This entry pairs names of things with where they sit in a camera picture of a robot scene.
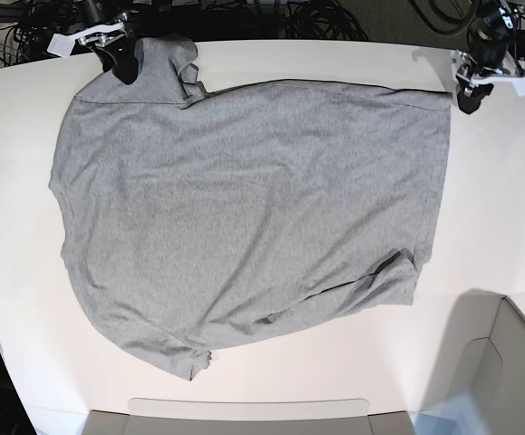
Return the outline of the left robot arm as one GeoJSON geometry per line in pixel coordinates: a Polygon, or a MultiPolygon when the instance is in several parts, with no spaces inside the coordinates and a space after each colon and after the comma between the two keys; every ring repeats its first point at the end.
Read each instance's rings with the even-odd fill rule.
{"type": "Polygon", "coordinates": [[[510,53],[516,42],[516,16],[505,1],[489,1],[477,9],[469,27],[469,49],[452,56],[455,98],[460,111],[472,114],[497,83],[525,96],[525,68],[510,53]]]}

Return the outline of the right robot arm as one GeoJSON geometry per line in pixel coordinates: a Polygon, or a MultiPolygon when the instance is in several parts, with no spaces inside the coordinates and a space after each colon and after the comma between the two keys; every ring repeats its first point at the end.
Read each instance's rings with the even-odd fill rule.
{"type": "Polygon", "coordinates": [[[83,29],[89,32],[95,26],[115,25],[117,30],[98,30],[78,39],[78,44],[94,52],[102,63],[102,70],[126,85],[133,84],[139,75],[136,57],[138,39],[136,12],[129,1],[74,1],[83,29]]]}

